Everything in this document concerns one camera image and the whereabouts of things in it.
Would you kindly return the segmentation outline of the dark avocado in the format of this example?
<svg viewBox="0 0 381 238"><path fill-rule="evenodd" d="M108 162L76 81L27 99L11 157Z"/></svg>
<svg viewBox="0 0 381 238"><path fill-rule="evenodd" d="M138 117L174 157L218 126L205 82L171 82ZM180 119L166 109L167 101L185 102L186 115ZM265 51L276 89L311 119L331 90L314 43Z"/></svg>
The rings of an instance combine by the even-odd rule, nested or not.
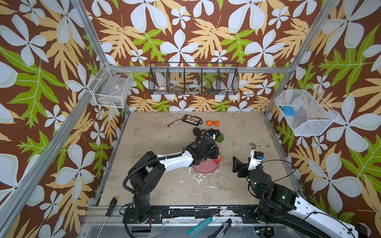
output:
<svg viewBox="0 0 381 238"><path fill-rule="evenodd" d="M194 136L199 136L201 134L201 129L200 128L193 128L192 130Z"/></svg>

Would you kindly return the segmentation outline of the pink dotted plate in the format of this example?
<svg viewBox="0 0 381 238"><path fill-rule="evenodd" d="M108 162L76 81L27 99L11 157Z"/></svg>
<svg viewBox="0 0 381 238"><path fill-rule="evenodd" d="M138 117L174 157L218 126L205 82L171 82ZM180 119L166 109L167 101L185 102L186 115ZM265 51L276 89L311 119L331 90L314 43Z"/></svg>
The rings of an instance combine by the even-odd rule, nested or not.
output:
<svg viewBox="0 0 381 238"><path fill-rule="evenodd" d="M193 166L193 169L200 174L211 174L217 171L219 164L215 164L214 159L206 159L199 165Z"/></svg>

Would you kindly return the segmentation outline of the red strawberry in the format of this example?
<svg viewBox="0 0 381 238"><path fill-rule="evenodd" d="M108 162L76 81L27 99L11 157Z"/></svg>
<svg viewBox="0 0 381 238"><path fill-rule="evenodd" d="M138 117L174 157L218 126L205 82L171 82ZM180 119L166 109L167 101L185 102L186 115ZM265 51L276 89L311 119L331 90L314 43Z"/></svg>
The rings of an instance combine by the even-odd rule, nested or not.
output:
<svg viewBox="0 0 381 238"><path fill-rule="evenodd" d="M221 161L221 155L217 156L217 159L214 159L215 164L219 164Z"/></svg>

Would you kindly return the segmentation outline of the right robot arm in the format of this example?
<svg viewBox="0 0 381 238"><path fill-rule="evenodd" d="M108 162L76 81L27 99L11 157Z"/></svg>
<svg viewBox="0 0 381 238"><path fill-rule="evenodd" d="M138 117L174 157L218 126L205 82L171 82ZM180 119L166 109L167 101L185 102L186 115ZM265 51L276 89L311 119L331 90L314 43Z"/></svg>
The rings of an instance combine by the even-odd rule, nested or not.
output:
<svg viewBox="0 0 381 238"><path fill-rule="evenodd" d="M232 171L245 178L249 193L259 200L254 217L264 223L281 224L310 238L366 238L367 228L346 223L316 208L289 188L274 183L263 170L263 157L248 163L233 157Z"/></svg>

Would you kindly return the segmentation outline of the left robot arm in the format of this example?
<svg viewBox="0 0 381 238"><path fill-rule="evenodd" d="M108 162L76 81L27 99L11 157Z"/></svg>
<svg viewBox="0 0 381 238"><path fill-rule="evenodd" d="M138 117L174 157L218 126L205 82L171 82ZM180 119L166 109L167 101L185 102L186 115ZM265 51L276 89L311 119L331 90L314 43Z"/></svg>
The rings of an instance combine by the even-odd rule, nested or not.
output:
<svg viewBox="0 0 381 238"><path fill-rule="evenodd" d="M196 139L178 153L157 155L146 152L123 181L123 189L133 196L133 218L139 223L145 222L150 214L150 193L156 188L166 172L179 168L198 166L207 159L218 159L217 139L219 130L200 130L194 133Z"/></svg>

